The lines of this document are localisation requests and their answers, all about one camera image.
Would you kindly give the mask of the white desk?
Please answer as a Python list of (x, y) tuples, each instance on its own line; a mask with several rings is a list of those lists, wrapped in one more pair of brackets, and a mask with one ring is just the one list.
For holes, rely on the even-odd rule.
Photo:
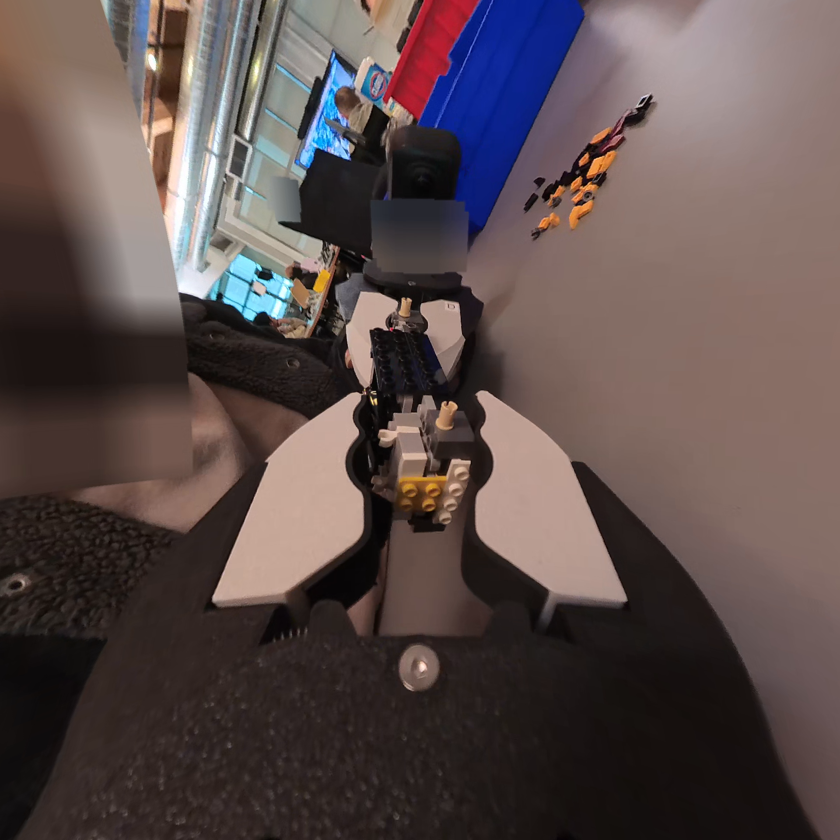
[[(469, 256), (487, 389), (684, 565), (838, 838), (838, 2), (586, 2)], [(642, 96), (593, 212), (523, 205)]]

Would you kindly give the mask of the person's grey shirt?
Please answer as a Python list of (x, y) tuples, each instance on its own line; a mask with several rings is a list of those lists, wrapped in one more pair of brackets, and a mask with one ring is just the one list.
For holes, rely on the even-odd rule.
[(188, 375), (193, 469), (183, 478), (152, 479), (59, 493), (175, 532), (195, 526), (246, 470), (269, 457), (307, 418), (261, 397)]

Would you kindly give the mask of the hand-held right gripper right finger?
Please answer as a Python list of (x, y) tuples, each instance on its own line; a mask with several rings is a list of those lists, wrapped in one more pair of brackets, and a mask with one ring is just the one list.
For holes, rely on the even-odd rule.
[(627, 595), (571, 459), (546, 433), (478, 392), (474, 506), (462, 573), (489, 606), (525, 606), (540, 632), (561, 605), (621, 610)]

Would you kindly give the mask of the pile of orange black bricks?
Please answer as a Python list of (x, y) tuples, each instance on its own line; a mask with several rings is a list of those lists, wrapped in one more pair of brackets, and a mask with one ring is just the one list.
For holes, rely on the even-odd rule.
[(595, 199), (603, 190), (608, 172), (627, 139), (627, 132), (643, 123), (654, 105), (654, 94), (645, 94), (612, 126), (593, 135), (559, 177), (534, 180), (533, 192), (522, 211), (528, 214), (541, 205), (544, 213), (530, 231), (532, 241), (539, 240), (562, 224), (567, 224), (569, 230), (575, 230), (581, 220), (593, 212)]

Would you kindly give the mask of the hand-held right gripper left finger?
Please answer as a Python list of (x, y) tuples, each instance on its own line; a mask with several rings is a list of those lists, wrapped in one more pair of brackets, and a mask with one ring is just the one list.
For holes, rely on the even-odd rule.
[(352, 393), (301, 426), (267, 459), (213, 593), (215, 607), (285, 606), (308, 621), (308, 591), (371, 554), (371, 499), (351, 475), (351, 447), (364, 436)]

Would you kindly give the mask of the blue plastic bin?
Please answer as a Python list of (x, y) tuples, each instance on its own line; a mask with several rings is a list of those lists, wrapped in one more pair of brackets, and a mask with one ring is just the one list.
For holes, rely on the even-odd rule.
[(451, 49), (418, 122), (458, 139), (456, 200), (471, 238), (487, 224), (583, 19), (577, 1), (482, 1)]

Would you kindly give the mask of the silver ventilation duct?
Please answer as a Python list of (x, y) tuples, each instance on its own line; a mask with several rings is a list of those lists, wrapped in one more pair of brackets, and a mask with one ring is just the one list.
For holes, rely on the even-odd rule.
[(177, 274), (207, 269), (229, 158), (253, 139), (287, 6), (190, 2), (164, 207)]

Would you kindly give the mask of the toy brick vehicle model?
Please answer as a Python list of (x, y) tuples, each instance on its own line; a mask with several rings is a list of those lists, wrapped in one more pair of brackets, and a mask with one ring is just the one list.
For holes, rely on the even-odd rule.
[(466, 494), (475, 447), (454, 399), (463, 352), (457, 377), (447, 381), (426, 336), (422, 303), (415, 309), (410, 298), (397, 301), (385, 329), (371, 331), (374, 376), (363, 389), (371, 489), (414, 531), (442, 531)]

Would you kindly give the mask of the black monitor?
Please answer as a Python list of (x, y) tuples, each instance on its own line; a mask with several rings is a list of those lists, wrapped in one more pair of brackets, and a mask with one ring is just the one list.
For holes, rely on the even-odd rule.
[(310, 238), (372, 257), (371, 201), (387, 189), (386, 165), (351, 161), (316, 150), (299, 186), (299, 222), (278, 224)]

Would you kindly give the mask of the wall television screen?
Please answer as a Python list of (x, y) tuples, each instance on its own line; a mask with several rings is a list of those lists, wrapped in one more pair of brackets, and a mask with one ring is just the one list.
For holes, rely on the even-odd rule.
[(348, 128), (335, 104), (334, 96), (340, 88), (351, 87), (356, 69), (333, 50), (322, 73), (311, 85), (297, 132), (300, 141), (294, 165), (307, 170), (315, 151), (324, 151), (344, 160), (351, 157), (350, 142), (342, 135)]

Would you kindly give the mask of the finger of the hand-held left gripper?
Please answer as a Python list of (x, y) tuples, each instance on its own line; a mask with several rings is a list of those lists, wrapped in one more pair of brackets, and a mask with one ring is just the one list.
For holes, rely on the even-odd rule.
[(371, 386), (374, 363), (371, 357), (371, 331), (385, 329), (387, 319), (398, 309), (398, 301), (380, 292), (363, 291), (346, 324), (352, 370), (363, 389)]
[(427, 322), (428, 337), (447, 381), (457, 377), (459, 361), (466, 339), (457, 301), (437, 299), (422, 303), (422, 316)]

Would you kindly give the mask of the person's black fleece jacket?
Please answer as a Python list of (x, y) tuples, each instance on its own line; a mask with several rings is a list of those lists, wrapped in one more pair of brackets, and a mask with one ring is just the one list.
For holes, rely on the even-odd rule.
[[(343, 355), (331, 342), (288, 339), (189, 296), (182, 314), (188, 374), (307, 421), (346, 393)], [(2, 500), (3, 648), (102, 641), (147, 573), (187, 534), (58, 498), (63, 492)]]

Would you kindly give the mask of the white printed sign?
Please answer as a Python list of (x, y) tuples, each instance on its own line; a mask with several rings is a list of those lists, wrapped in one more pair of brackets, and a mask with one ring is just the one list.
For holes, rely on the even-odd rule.
[(353, 86), (363, 98), (383, 109), (391, 79), (392, 71), (384, 68), (373, 57), (367, 56), (360, 63)]

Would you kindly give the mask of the red plastic bin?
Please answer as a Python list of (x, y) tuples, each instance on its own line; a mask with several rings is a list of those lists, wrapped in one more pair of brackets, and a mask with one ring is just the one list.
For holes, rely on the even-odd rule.
[(419, 120), (438, 79), (448, 73), (449, 54), (478, 1), (425, 1), (392, 73), (385, 98)]

